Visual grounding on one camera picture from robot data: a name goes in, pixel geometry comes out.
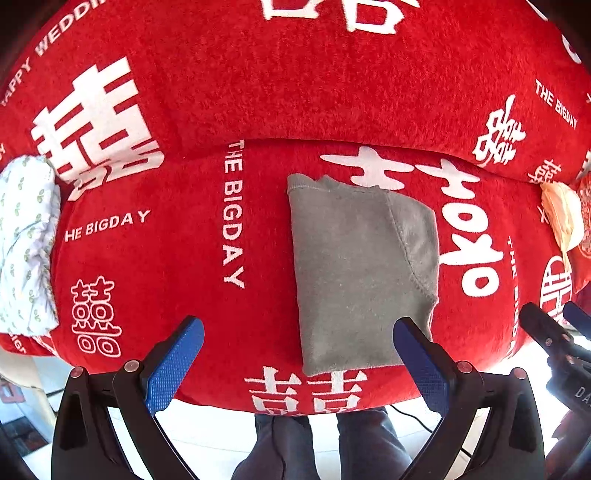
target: person's leg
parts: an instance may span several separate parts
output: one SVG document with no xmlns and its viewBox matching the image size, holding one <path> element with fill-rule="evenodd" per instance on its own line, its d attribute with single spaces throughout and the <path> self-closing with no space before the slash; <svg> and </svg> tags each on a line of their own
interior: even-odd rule
<svg viewBox="0 0 591 480">
<path fill-rule="evenodd" d="M 342 480 L 397 480 L 411 464 L 384 407 L 337 419 Z"/>
<path fill-rule="evenodd" d="M 256 414 L 256 444 L 232 480 L 320 480 L 307 417 Z"/>
</svg>

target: folded gray fabric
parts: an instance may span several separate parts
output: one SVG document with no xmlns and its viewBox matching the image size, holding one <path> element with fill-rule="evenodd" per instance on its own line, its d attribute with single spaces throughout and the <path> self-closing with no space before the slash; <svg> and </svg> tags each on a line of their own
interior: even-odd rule
<svg viewBox="0 0 591 480">
<path fill-rule="evenodd" d="M 392 328 L 431 339 L 439 242 L 434 212 L 379 187 L 288 178 L 303 371 L 401 365 Z"/>
</svg>

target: red fleece fabric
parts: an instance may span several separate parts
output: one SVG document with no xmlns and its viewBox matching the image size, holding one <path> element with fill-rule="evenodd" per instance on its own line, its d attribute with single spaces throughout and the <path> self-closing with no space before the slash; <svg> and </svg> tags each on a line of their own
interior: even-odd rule
<svg viewBox="0 0 591 480">
<path fill-rule="evenodd" d="M 265 19 L 264 5 L 314 3 L 317 18 Z M 523 0 L 382 2 L 390 19 L 404 17 L 395 34 L 360 30 L 385 20 L 386 10 L 351 0 L 92 0 L 76 9 L 83 4 L 68 2 L 23 51 L 12 87 L 7 79 L 5 158 L 36 153 L 31 129 L 42 109 L 54 109 L 87 69 L 124 57 L 139 91 L 134 103 L 167 161 L 237 138 L 291 138 L 482 164 L 488 155 L 479 161 L 472 152 L 499 109 L 508 113 L 502 123 L 514 158 L 491 158 L 490 171 L 529 181 L 552 160 L 560 166 L 554 180 L 570 183 L 590 149 L 591 78 L 559 30 Z M 523 140 L 514 138 L 519 123 Z"/>
<path fill-rule="evenodd" d="M 306 5 L 310 18 L 278 16 Z M 416 395 L 403 367 L 302 374 L 296 172 L 377 181 L 433 208 L 433 335 L 455 359 L 512 355 L 519 306 L 560 318 L 571 298 L 529 182 L 583 168 L 591 78 L 526 2 L 73 1 L 12 74 L 0 166 L 46 153 L 74 182 L 52 338 L 91 372 L 142 358 L 194 314 L 206 341 L 182 400 L 311 414 Z"/>
<path fill-rule="evenodd" d="M 360 146 L 235 144 L 166 162 L 67 202 L 52 266 L 60 312 L 52 337 L 60 356 L 90 372 L 118 369 L 143 358 L 193 314 L 204 322 L 206 340 L 181 387 L 182 400 L 312 414 L 416 395 L 403 367 L 345 373 L 344 380 L 356 382 L 331 375 L 308 379 L 301 371 L 287 177 L 301 172 L 359 182 L 364 170 L 335 162 L 356 158 Z M 448 264 L 440 268 L 434 340 L 454 359 L 480 369 L 512 355 L 525 341 L 514 330 L 518 306 L 541 302 L 558 314 L 571 298 L 570 276 L 550 226 L 541 222 L 539 187 L 435 153 L 373 150 L 413 167 L 390 171 L 388 178 L 437 216 L 442 262 L 447 258 Z M 328 161 L 324 155 L 338 156 Z M 442 165 L 456 171 L 451 182 L 438 176 Z M 365 172 L 370 169 L 365 164 Z M 462 253 L 446 256 L 456 251 Z M 360 390 L 351 391 L 354 385 Z"/>
</svg>

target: black bracket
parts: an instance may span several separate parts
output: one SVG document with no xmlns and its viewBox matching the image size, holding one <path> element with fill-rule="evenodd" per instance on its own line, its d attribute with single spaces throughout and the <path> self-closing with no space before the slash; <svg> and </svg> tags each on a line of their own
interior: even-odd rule
<svg viewBox="0 0 591 480">
<path fill-rule="evenodd" d="M 564 305 L 563 315 L 579 332 L 591 336 L 591 317 L 573 302 Z M 552 369 L 548 391 L 591 421 L 591 352 L 575 344 L 573 336 L 534 303 L 524 305 L 519 323 L 548 353 Z"/>
<path fill-rule="evenodd" d="M 154 480 L 199 480 L 154 417 L 170 404 L 203 346 L 201 320 L 187 317 L 144 362 L 128 361 L 118 372 L 90 375 L 72 370 L 54 434 L 53 480 L 138 480 L 117 440 L 108 407 L 119 408 Z"/>
<path fill-rule="evenodd" d="M 523 369 L 495 375 L 456 363 L 407 317 L 394 324 L 394 345 L 429 409 L 442 416 L 401 480 L 445 478 L 479 408 L 490 408 L 489 416 L 460 479 L 544 478 L 540 418 Z"/>
</svg>

